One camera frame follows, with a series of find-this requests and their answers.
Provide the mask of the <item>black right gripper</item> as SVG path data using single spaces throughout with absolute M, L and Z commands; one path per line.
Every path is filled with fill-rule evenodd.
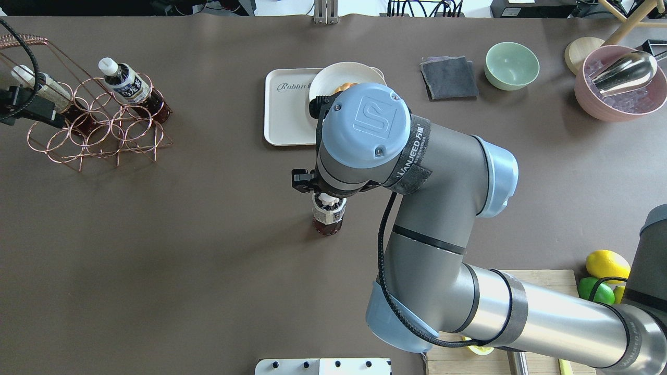
M 302 194 L 319 193 L 317 169 L 291 169 L 291 187 Z

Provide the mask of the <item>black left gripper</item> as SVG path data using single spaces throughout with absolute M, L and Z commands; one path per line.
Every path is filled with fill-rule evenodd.
M 21 117 L 40 121 L 58 129 L 67 127 L 65 117 L 59 114 L 55 104 L 38 95 L 31 89 L 10 86 L 1 90 L 2 123 L 13 126 Z

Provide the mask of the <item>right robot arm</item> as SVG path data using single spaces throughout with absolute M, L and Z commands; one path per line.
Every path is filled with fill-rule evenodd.
M 464 262 L 476 218 L 514 195 L 515 157 L 410 112 L 391 88 L 361 83 L 309 104 L 316 166 L 292 186 L 346 198 L 391 190 L 377 237 L 366 322 L 407 352 L 490 346 L 609 374 L 665 374 L 665 205 L 640 231 L 620 304 L 586 301 Z

